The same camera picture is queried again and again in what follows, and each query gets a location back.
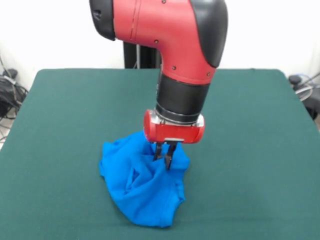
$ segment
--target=black cable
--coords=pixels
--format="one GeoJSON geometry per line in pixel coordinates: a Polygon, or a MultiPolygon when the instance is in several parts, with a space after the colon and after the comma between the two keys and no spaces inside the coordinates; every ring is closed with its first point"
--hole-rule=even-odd
{"type": "Polygon", "coordinates": [[[14,79],[0,75],[0,118],[15,119],[15,116],[8,116],[8,112],[14,109],[17,115],[28,93],[28,90],[14,79]]]}
{"type": "Polygon", "coordinates": [[[0,55],[0,64],[2,66],[2,68],[4,69],[4,71],[6,72],[6,74],[11,77],[10,72],[5,68],[4,62],[2,61],[1,55],[0,55]]]}
{"type": "Polygon", "coordinates": [[[1,142],[2,140],[5,140],[6,138],[7,138],[7,136],[4,136],[4,137],[0,138],[0,142],[1,142]]]}
{"type": "Polygon", "coordinates": [[[303,85],[303,84],[307,84],[309,82],[311,82],[312,80],[314,80],[315,78],[320,76],[320,72],[318,72],[316,75],[314,75],[313,77],[310,77],[307,81],[301,82],[299,85],[303,85]]]}
{"type": "Polygon", "coordinates": [[[0,127],[4,128],[4,129],[11,129],[11,127],[8,127],[8,126],[5,126],[5,125],[2,125],[1,123],[0,123],[0,127]]]}

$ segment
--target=blue t-shirt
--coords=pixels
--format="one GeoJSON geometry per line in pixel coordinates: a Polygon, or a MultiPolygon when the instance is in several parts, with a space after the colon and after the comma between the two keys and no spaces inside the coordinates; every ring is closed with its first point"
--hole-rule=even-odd
{"type": "MultiPolygon", "coordinates": [[[[168,147],[163,145],[162,156],[168,147]]],[[[154,160],[155,148],[143,131],[106,142],[99,169],[111,198],[132,223],[165,228],[185,200],[183,177],[190,160],[179,143],[166,170],[164,158],[154,160]]]]}

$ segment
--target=green felt tablecloth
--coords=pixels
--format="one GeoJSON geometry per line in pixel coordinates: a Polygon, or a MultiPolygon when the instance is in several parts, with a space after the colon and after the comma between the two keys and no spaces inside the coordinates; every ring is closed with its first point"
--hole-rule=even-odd
{"type": "Polygon", "coordinates": [[[0,152],[1,240],[319,240],[320,135],[277,70],[218,70],[173,227],[131,224],[99,176],[159,72],[42,70],[0,152]]]}

